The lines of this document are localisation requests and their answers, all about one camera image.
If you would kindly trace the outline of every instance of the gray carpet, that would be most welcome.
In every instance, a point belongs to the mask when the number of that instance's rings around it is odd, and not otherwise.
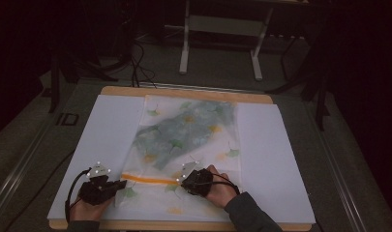
[[[163,86],[159,83],[163,83],[262,94],[264,89],[285,83],[280,67],[280,54],[285,46],[286,41],[281,39],[267,39],[264,42],[259,55],[264,75],[261,82],[254,80],[248,51],[241,50],[192,47],[188,73],[181,75],[178,73],[181,55],[179,46],[145,44],[141,65],[156,74],[153,81],[159,87]],[[294,49],[287,57],[290,72],[302,61],[305,45],[299,44]],[[138,48],[135,52],[136,56],[140,53]],[[112,76],[121,79],[118,85],[130,85],[131,73],[132,69],[128,67]],[[140,73],[139,78],[146,77]],[[62,104],[56,114],[47,113],[49,99],[37,97],[0,133],[1,188],[26,149],[34,144],[32,142],[37,132],[43,127],[48,128],[41,136],[41,142],[33,145],[34,158],[30,161],[29,169],[6,209],[1,211],[0,231],[4,231],[23,209],[25,211],[9,231],[51,230],[46,216],[70,158],[65,159],[50,179],[48,177],[76,147],[101,89],[114,83],[93,79],[86,74],[77,85],[62,84]],[[320,225],[324,231],[356,231],[359,223],[353,224],[351,208],[346,203],[350,198],[362,219],[363,228],[357,231],[392,231],[392,215],[333,96],[327,96],[326,107],[330,116],[324,118],[325,132],[321,132],[314,122],[316,105],[311,101],[300,100],[298,94],[301,88],[298,86],[272,97],[281,109],[293,152]],[[75,126],[57,126],[55,123],[59,113],[78,114],[79,120]],[[47,184],[42,191],[27,206],[45,181]],[[314,225],[311,231],[320,229]]]

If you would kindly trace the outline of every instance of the orange zipper strip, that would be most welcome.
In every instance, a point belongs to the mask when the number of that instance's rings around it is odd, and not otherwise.
[[[121,177],[126,180],[131,180],[140,183],[147,183],[147,184],[178,185],[176,181],[162,180],[162,179],[155,179],[155,178],[143,178],[143,177],[133,176],[127,173],[122,173]]]

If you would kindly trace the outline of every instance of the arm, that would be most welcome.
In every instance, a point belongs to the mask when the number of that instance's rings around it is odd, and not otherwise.
[[[220,175],[213,165],[210,165],[207,170],[213,174]],[[221,176],[228,179],[226,173],[221,174]],[[225,179],[214,175],[213,181],[225,181]],[[255,200],[247,192],[237,195],[232,187],[218,184],[211,187],[205,198],[217,207],[225,209],[237,231],[283,231],[270,216],[259,208]]]
[[[68,232],[95,232],[99,231],[100,218],[113,198],[108,199],[100,205],[90,205],[78,199],[70,210],[70,222]]]

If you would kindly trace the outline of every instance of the hand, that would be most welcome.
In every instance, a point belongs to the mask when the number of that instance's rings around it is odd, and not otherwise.
[[[91,205],[78,198],[70,209],[70,220],[95,220],[100,221],[102,214],[114,197],[108,199],[100,205]]]
[[[226,182],[226,179],[228,179],[228,176],[226,173],[220,173],[217,171],[216,167],[214,165],[209,165],[207,167],[207,170],[210,171],[213,174],[213,182]],[[215,206],[219,208],[224,208],[226,204],[235,196],[237,193],[235,192],[234,188],[228,185],[223,185],[223,184],[213,184],[211,186],[210,192],[205,196],[205,198],[209,201],[211,201]]]

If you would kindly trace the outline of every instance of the sleeve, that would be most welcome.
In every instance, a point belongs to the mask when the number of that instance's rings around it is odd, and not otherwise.
[[[95,232],[99,231],[100,223],[94,220],[70,221],[67,232]]]
[[[226,204],[225,211],[239,232],[279,232],[281,227],[256,204],[252,196],[243,192]]]

